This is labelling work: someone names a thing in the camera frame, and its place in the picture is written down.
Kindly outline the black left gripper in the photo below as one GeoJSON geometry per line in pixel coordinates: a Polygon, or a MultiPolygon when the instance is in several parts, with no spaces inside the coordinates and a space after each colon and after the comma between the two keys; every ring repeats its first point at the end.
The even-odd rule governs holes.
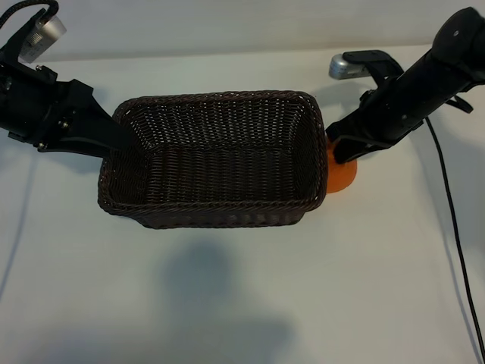
{"type": "Polygon", "coordinates": [[[67,152],[104,158],[134,144],[133,133],[95,100],[79,80],[58,81],[47,67],[35,71],[1,63],[1,128],[39,152],[67,152]],[[62,127],[71,112],[68,132],[62,127]]]}

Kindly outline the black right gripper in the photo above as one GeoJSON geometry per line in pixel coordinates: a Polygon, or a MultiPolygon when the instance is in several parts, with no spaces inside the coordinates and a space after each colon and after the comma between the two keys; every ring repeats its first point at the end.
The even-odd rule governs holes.
{"type": "Polygon", "coordinates": [[[336,163],[344,164],[396,145],[424,118],[425,79],[402,75],[386,78],[361,102],[359,111],[333,122],[325,132],[333,141],[336,163]]]}

